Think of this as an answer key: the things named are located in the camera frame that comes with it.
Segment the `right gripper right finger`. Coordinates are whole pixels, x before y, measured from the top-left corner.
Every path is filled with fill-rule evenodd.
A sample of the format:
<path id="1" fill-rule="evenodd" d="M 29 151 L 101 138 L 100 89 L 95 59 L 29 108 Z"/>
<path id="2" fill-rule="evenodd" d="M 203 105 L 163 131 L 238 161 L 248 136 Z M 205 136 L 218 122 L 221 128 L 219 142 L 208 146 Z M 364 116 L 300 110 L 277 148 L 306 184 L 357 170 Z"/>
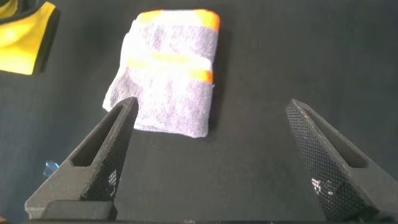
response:
<path id="1" fill-rule="evenodd" d="M 287 119 L 327 220 L 397 221 L 397 181 L 309 105 L 290 100 Z"/>

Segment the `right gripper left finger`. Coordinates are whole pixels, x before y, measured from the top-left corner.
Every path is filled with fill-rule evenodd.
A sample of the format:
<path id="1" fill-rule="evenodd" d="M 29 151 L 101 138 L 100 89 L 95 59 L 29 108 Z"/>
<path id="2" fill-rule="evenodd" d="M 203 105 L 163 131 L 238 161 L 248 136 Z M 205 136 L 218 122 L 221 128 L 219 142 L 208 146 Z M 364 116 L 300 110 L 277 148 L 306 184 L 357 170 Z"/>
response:
<path id="1" fill-rule="evenodd" d="M 139 109 L 120 101 L 25 202 L 31 220 L 114 220 L 114 199 Z"/>

